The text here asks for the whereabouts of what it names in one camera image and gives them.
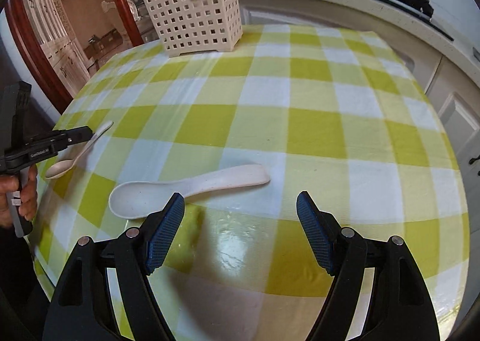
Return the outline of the person's left hand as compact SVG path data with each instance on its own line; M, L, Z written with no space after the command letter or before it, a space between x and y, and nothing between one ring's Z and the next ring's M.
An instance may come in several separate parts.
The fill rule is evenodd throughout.
M28 170L28 182L23 185L20 192L21 205L19 213L28 221L36 216L38 210L37 192L37 166L34 164ZM0 225L2 229L10 229L13 226L11 214L7 203L7 193L18 190L19 182L13 176L1 176L0 178Z

